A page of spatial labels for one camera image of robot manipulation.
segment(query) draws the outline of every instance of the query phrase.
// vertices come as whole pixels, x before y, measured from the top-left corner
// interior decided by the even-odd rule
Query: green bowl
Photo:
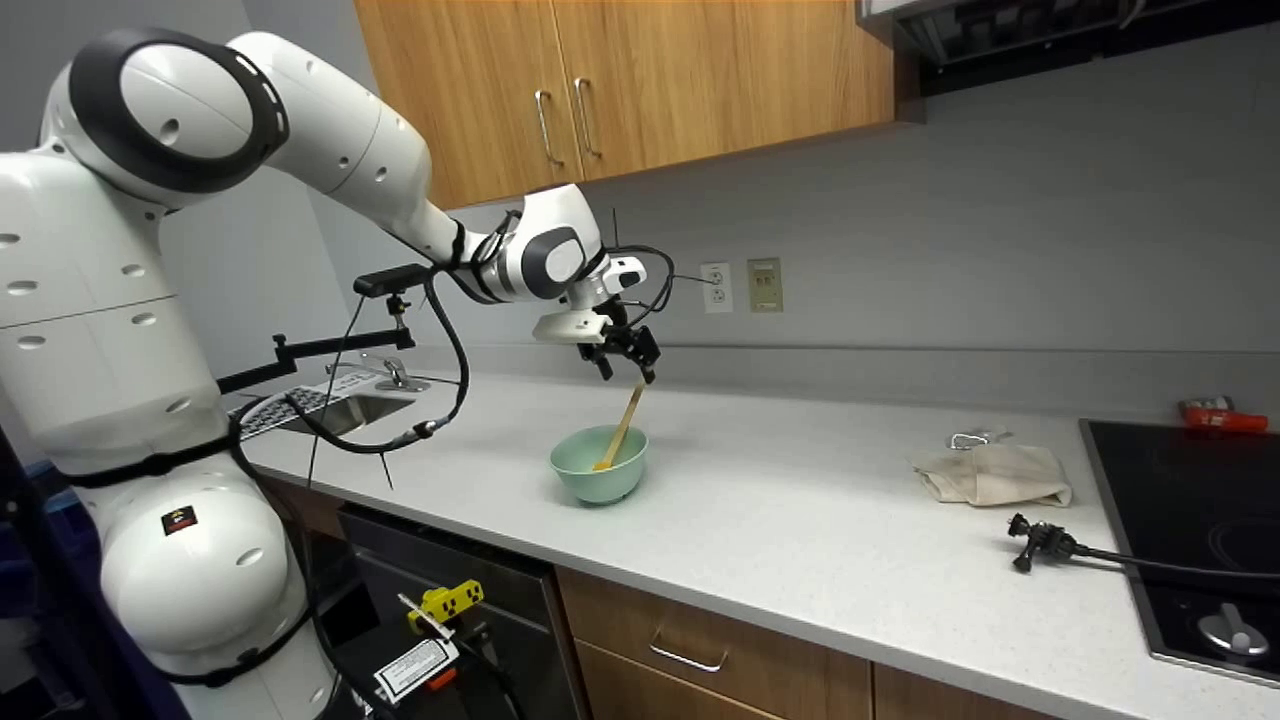
[[[553,447],[553,466],[558,473],[558,485],[578,502],[620,502],[626,499],[642,480],[642,432],[626,432],[623,447],[617,451],[617,465],[609,473],[595,473],[595,460],[602,457],[617,427],[584,427],[563,435]]]

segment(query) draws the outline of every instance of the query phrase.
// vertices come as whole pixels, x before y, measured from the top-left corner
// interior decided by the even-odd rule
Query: sink
[[[342,396],[342,401],[332,401],[319,412],[313,412],[313,418],[319,418],[319,427],[328,427],[332,435],[347,435],[353,427],[364,427],[364,425],[372,425],[380,414],[390,414],[402,403],[412,403],[412,401],[399,401],[399,396]]]

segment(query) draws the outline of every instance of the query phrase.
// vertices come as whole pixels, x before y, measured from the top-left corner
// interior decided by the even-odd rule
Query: black stovetop
[[[1280,435],[1085,425],[1122,552],[1164,563],[1280,573]],[[1133,573],[1146,647],[1280,682],[1280,579]]]

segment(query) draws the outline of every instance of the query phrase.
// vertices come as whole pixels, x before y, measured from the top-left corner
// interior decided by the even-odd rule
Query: white countertop
[[[438,414],[450,387],[422,390]],[[612,509],[571,502],[548,451],[612,425],[623,384],[479,375],[464,414],[388,457],[314,451],[314,486],[520,557],[735,614],[1053,716],[1280,716],[1280,686],[1150,658],[1121,573],[1011,573],[1011,511],[934,502],[916,465],[954,427],[1011,427],[1058,457],[1077,502],[1022,509],[1078,545],[1114,548],[1069,414],[822,403],[650,387],[637,412],[647,480]],[[418,408],[347,440],[409,427]],[[307,440],[246,444],[307,475]]]

